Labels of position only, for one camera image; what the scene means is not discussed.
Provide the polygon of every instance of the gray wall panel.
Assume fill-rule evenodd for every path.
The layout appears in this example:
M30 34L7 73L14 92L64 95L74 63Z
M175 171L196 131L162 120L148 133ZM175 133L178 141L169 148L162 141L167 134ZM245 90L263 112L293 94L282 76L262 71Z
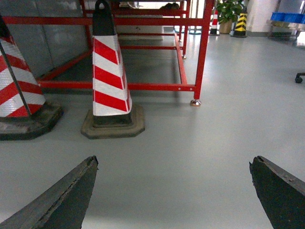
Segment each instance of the gray wall panel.
M3 16L82 17L78 0L0 0ZM84 26L8 25L35 77L88 50Z
M34 0L1 0L0 13L3 16L39 16ZM54 68L41 25L8 25L8 28L35 77Z
M82 17L78 0L37 0L42 17ZM88 50L84 26L44 26L54 67Z

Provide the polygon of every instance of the green leaves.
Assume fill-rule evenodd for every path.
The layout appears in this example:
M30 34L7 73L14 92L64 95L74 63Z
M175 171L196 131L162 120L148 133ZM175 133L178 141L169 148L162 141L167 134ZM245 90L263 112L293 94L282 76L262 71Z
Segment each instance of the green leaves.
M229 20L237 22L243 8L243 0L218 0L216 9L218 10L219 24Z

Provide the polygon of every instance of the yellow and black striped cone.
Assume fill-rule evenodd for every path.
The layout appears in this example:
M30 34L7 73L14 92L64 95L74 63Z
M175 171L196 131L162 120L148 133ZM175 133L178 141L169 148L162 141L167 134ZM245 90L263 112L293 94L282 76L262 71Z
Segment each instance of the yellow and black striped cone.
M237 25L235 27L233 35L231 37L245 38L246 36L246 25L247 25L247 8L245 7L239 16Z

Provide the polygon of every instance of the red metal rack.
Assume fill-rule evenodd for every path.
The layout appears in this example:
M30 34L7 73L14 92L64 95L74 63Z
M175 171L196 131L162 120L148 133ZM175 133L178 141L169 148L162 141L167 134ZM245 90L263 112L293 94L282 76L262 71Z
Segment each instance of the red metal rack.
M179 10L132 10L132 9L119 9L113 6L114 21L116 25L145 25L145 26L179 26L184 29L183 45L181 46L179 41L181 39L181 29L179 34L172 33L155 33L155 34L145 34L138 33L132 35L158 35L158 36L173 36L175 45L174 46L122 46L122 49L155 49L155 50L177 50L178 66L180 72L181 83L129 83L128 86L130 90L150 90L150 91L186 91L193 92L193 100L191 105L200 106L200 94L203 79L203 69L204 60L206 55L208 34L209 34L209 24L210 24L210 13L213 8L214 0L205 0L205 8L203 13L203 18L189 18L190 15L190 0L186 1L186 10L184 8L184 1L180 4ZM69 69L80 60L88 57L92 52L92 38L90 34L89 26L92 25L92 18L88 18L87 14L93 13L91 10L85 9L84 0L80 0L80 4L83 8L82 18L72 18L72 17L3 17L7 24L38 24L38 25L84 25L86 28L86 35L88 46L90 50L83 53L79 57L71 60L63 66L55 68L51 72L43 75L38 79L38 83L44 88L72 88L72 89L92 89L92 82L76 82L76 81L55 81L52 80L59 74L63 73L65 70ZM180 18L133 18L133 17L116 17L116 15L128 14L128 15L163 15L163 16L179 16ZM201 26L202 34L200 41L200 49L198 56L197 72L195 84L188 84L186 80L183 57L186 54L187 45L187 32L189 26Z

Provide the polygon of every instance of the potted plant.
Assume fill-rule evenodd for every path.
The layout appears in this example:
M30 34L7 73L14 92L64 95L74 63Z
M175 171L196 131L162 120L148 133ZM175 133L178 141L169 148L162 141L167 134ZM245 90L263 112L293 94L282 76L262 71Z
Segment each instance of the potted plant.
M220 33L230 33L232 23L237 22L244 8L244 0L217 0L218 21Z

